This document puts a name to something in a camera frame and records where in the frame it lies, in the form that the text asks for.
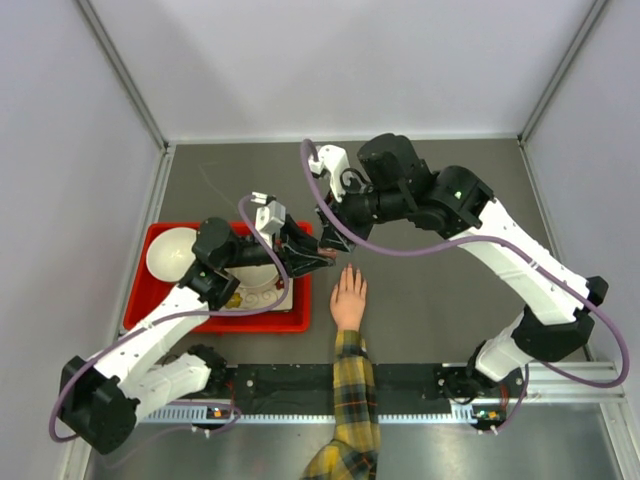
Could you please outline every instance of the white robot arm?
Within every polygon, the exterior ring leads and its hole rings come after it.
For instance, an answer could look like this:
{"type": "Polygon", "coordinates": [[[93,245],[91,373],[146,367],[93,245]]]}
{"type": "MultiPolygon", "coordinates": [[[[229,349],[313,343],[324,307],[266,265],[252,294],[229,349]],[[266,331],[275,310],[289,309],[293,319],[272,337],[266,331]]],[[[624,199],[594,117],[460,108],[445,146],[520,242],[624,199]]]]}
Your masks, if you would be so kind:
{"type": "MultiPolygon", "coordinates": [[[[491,189],[472,172],[455,166],[430,172],[406,137],[384,134],[358,152],[370,183],[363,186],[360,176],[353,190],[347,185],[338,191],[335,185],[344,185],[344,173],[353,169],[345,160],[346,153],[341,154],[337,148],[322,146],[318,158],[311,155],[307,161],[314,176],[331,177],[333,198],[328,206],[343,225],[362,239],[366,240],[374,224],[407,219],[450,242],[469,237],[504,240],[532,259],[526,262],[494,242],[459,245],[487,265],[526,304],[515,322],[483,342],[471,358],[469,365],[481,381],[499,382],[533,359],[559,361],[586,344],[593,320],[584,305],[537,269],[544,268],[596,305],[604,300],[606,282],[600,277],[584,278],[558,262],[520,228],[491,189]],[[323,154],[325,160],[319,162],[323,154]],[[327,157],[340,161],[327,162],[327,157]]],[[[325,227],[320,245],[351,251],[354,244],[334,228],[326,215],[319,214],[325,227]]]]}

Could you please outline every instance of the human hand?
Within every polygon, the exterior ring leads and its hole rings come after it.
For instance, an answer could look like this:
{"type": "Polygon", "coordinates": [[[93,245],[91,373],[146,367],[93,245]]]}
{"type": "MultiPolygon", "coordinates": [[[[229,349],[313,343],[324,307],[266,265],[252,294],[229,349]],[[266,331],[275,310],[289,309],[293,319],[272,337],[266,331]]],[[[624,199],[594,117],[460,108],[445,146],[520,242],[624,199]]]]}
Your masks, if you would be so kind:
{"type": "Polygon", "coordinates": [[[360,269],[353,274],[349,264],[340,276],[340,282],[333,287],[330,309],[333,320],[340,330],[360,330],[367,297],[367,281],[362,278],[360,269]]]}

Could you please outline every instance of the gray table surface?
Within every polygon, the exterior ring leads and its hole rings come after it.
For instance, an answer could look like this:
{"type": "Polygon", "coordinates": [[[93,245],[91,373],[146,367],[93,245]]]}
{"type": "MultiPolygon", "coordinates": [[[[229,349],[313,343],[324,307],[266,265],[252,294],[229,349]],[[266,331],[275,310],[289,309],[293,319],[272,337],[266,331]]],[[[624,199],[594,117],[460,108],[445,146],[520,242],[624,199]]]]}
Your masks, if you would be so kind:
{"type": "MultiPolygon", "coordinates": [[[[330,439],[332,425],[239,425],[205,440],[141,425],[106,464],[93,455],[86,480],[294,480],[330,439]]],[[[526,405],[504,433],[463,425],[382,425],[380,480],[621,480],[597,405],[526,405]]]]}
{"type": "MultiPolygon", "coordinates": [[[[352,166],[362,142],[336,142],[352,166]]],[[[515,140],[417,141],[432,170],[462,165],[482,178],[529,234],[548,238],[515,140]]],[[[177,147],[160,221],[201,221],[209,216],[238,220],[236,203],[252,191],[274,194],[296,220],[314,224],[314,201],[298,159],[297,143],[181,145],[177,147]]],[[[376,226],[370,240],[399,249],[425,247],[441,239],[406,221],[376,226]]],[[[213,345],[231,363],[327,363],[335,326],[328,300],[341,266],[353,262],[369,281],[362,331],[375,362],[463,362],[484,339],[496,335],[521,311],[523,302],[483,264],[456,250],[398,259],[358,248],[341,255],[338,268],[313,274],[312,322],[303,334],[189,335],[213,345]]]]}

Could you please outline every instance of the red tray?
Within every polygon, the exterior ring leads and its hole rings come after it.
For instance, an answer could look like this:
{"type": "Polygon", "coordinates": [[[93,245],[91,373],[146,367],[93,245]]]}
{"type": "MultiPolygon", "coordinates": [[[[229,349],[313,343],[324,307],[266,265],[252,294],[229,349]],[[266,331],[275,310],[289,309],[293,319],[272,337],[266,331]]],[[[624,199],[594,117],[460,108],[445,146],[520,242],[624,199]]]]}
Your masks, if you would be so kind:
{"type": "MultiPolygon", "coordinates": [[[[133,282],[129,304],[124,316],[124,328],[131,330],[140,320],[149,315],[169,294],[173,284],[155,278],[147,269],[145,261],[151,242],[162,232],[176,227],[197,229],[199,223],[154,223],[147,230],[138,262],[136,278],[133,282]]],[[[298,225],[307,233],[312,233],[311,224],[298,225]]],[[[250,233],[244,223],[232,223],[231,227],[239,235],[250,233]]],[[[288,312],[267,312],[246,317],[211,317],[196,327],[197,333],[302,333],[311,323],[311,275],[293,281],[293,310],[288,312]]]]}

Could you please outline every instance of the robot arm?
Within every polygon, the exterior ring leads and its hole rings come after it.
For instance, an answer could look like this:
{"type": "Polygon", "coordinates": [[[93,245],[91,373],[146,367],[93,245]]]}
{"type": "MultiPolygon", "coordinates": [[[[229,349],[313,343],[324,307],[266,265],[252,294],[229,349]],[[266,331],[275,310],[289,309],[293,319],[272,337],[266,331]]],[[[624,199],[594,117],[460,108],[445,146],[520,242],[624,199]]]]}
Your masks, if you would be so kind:
{"type": "MultiPolygon", "coordinates": [[[[491,385],[533,359],[559,361],[587,343],[593,328],[588,312],[578,300],[537,272],[537,268],[543,267],[596,305],[604,300],[606,282],[600,277],[586,279],[553,258],[520,228],[491,189],[471,171],[452,166],[431,172],[406,137],[384,134],[358,152],[370,183],[363,189],[362,177],[358,177],[354,188],[357,192],[350,192],[349,188],[341,192],[335,188],[338,182],[334,178],[340,178],[344,185],[345,172],[353,169],[348,162],[326,161],[327,156],[339,156],[335,148],[321,147],[320,162],[311,156],[309,166],[317,176],[331,176],[327,204],[357,236],[366,240],[375,224],[407,219],[417,228],[436,231],[447,241],[485,236],[502,239],[532,258],[531,263],[525,262],[496,243],[460,245],[487,265],[526,304],[513,324],[474,352],[467,372],[471,379],[491,385]],[[329,168],[327,164],[340,167],[329,168]]],[[[320,245],[351,251],[354,244],[322,212],[318,213],[324,227],[320,245]]]]}
{"type": "MultiPolygon", "coordinates": [[[[256,228],[289,276],[333,265],[332,258],[318,252],[318,241],[300,229],[273,197],[254,194],[254,201],[261,205],[256,228]]],[[[273,260],[253,236],[236,235],[219,218],[200,225],[192,251],[195,261],[169,295],[116,345],[95,354],[95,364],[64,398],[58,417],[102,454],[119,447],[138,422],[158,408],[205,387],[214,398],[226,388],[226,362],[210,348],[192,347],[166,366],[157,362],[207,321],[210,310],[229,301],[239,281],[226,268],[273,260]]],[[[61,390],[87,363],[74,357],[65,365],[61,390]]]]}

